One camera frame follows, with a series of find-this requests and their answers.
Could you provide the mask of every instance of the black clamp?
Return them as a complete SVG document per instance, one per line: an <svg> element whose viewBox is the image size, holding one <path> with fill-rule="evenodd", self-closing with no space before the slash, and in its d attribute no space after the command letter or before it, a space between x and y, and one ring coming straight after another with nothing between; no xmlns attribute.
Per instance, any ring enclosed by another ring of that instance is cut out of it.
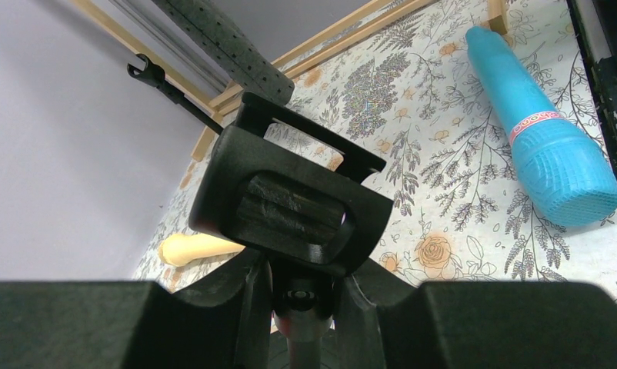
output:
<svg viewBox="0 0 617 369"><path fill-rule="evenodd" d="M333 172L265 140L272 122L330 146L343 162ZM364 148L246 92L213 147L188 225L342 278L368 259L390 218L392 200L361 185L384 167Z"/></svg>
<svg viewBox="0 0 617 369"><path fill-rule="evenodd" d="M184 98L184 92L179 91L179 89L165 80L164 68L152 63L150 58L144 54L137 54L136 56L145 62L145 68L140 70L134 65L127 64L129 76L158 89L172 102L179 104Z"/></svg>
<svg viewBox="0 0 617 369"><path fill-rule="evenodd" d="M184 96L184 92L180 91L170 82L165 80L164 68L153 63L150 58L144 54L137 54L136 56L145 62L145 67L141 70L136 68L134 65L127 64L127 72L130 77L156 88L167 98L169 98L170 101L181 105L184 109L186 109L186 111L191 113L194 117L209 127L209 129L219 135L222 133L221 125L211 119L211 117L195 106L195 104L190 102Z"/></svg>

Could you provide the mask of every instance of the floral wallpaper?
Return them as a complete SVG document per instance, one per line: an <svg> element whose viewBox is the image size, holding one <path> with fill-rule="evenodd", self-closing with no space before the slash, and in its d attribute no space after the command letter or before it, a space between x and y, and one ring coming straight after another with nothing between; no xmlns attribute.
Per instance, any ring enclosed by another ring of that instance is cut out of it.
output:
<svg viewBox="0 0 617 369"><path fill-rule="evenodd" d="M560 112L605 150L566 2L508 3L504 39ZM407 15L296 78L288 106L387 161L363 184L394 200L371 258L398 278L415 286L587 281L617 304L617 211L564 228L542 216L516 181L507 137L466 54L465 32L485 21L486 7L487 0L441 0ZM331 169L342 161L285 125L271 126L266 138ZM192 233L187 216L206 160L188 167L134 278L175 291L232 256L183 268L157 257L164 238Z"/></svg>

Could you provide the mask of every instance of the blue cylindrical object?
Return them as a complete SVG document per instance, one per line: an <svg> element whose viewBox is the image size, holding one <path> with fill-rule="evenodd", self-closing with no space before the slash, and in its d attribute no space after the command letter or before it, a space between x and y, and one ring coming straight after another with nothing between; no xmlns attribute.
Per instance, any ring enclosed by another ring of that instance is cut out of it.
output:
<svg viewBox="0 0 617 369"><path fill-rule="evenodd" d="M476 70L512 146L517 179L550 221L579 226L617 208L617 181L601 148L566 121L503 38L467 31Z"/></svg>

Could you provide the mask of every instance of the metal shaft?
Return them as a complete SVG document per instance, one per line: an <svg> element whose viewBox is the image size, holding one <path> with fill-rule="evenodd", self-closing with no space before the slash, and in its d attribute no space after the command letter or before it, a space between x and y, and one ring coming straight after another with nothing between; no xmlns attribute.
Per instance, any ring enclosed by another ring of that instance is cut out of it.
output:
<svg viewBox="0 0 617 369"><path fill-rule="evenodd" d="M290 369L320 369L322 360L322 339L318 338L311 342L295 342L286 340L288 343L288 367Z"/></svg>

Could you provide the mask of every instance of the gray perforated foam bar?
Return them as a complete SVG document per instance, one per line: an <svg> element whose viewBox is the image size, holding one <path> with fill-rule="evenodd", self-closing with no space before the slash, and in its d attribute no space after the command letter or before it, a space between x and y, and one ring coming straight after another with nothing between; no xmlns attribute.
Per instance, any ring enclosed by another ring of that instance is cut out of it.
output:
<svg viewBox="0 0 617 369"><path fill-rule="evenodd" d="M295 84L209 0L152 0L244 90L286 105Z"/></svg>

